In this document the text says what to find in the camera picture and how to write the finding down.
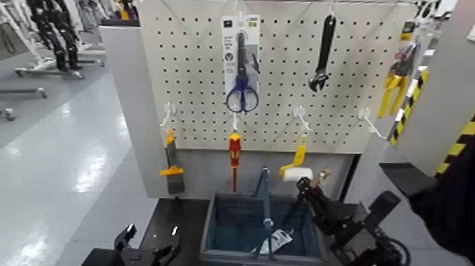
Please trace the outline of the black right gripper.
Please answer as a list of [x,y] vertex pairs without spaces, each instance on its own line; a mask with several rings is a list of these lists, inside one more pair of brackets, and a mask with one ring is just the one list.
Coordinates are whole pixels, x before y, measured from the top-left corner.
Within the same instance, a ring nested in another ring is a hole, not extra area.
[[306,201],[315,208],[315,224],[326,236],[333,236],[334,245],[346,245],[354,236],[353,218],[357,215],[357,204],[334,201],[325,195],[317,181],[302,177],[296,183],[297,202]]

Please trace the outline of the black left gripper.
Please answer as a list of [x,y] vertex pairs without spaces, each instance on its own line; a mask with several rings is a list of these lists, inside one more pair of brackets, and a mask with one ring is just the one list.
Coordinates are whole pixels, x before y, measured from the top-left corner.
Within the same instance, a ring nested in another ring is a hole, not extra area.
[[180,254],[182,249],[181,228],[174,226],[170,242],[152,250],[128,249],[130,241],[136,235],[135,224],[129,224],[121,231],[114,241],[114,250],[94,248],[90,251],[82,266],[153,266],[171,265],[172,261]]

